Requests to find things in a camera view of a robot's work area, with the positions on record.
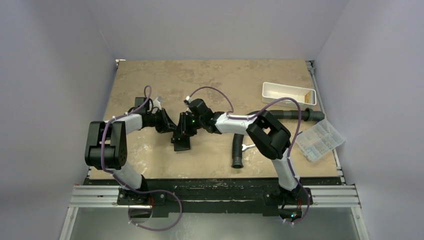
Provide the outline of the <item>black leather card holder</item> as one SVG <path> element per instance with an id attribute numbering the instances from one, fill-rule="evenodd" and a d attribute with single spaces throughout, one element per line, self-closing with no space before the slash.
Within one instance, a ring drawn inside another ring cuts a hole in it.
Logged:
<path id="1" fill-rule="evenodd" d="M 187 151 L 191 149 L 190 136 L 177 133 L 173 133 L 171 138 L 171 143 L 173 144 L 173 150 L 175 152 Z"/>

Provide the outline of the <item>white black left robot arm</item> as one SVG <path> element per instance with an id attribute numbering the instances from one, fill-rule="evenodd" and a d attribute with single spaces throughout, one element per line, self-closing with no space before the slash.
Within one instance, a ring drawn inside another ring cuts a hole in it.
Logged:
<path id="1" fill-rule="evenodd" d="M 176 130 L 166 110 L 161 106 L 163 98 L 136 97 L 134 107 L 108 121 L 92 121 L 89 124 L 85 163 L 110 174 L 129 197 L 138 205 L 146 203 L 149 191 L 144 176 L 127 162 L 127 135 L 143 128 L 155 128 L 160 133 Z"/>

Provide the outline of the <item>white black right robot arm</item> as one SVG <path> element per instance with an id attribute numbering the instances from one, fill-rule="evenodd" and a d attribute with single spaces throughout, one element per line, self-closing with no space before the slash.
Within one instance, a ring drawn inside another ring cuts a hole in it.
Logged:
<path id="1" fill-rule="evenodd" d="M 271 160 L 282 200 L 292 204 L 300 198 L 299 178 L 288 159 L 291 133 L 270 111 L 262 110 L 254 115 L 230 115 L 223 111 L 212 111 L 200 98 L 186 99 L 184 103 L 188 110 L 180 113 L 171 138 L 174 151 L 189 150 L 190 138 L 199 129 L 211 134 L 249 136 L 259 152 Z"/>

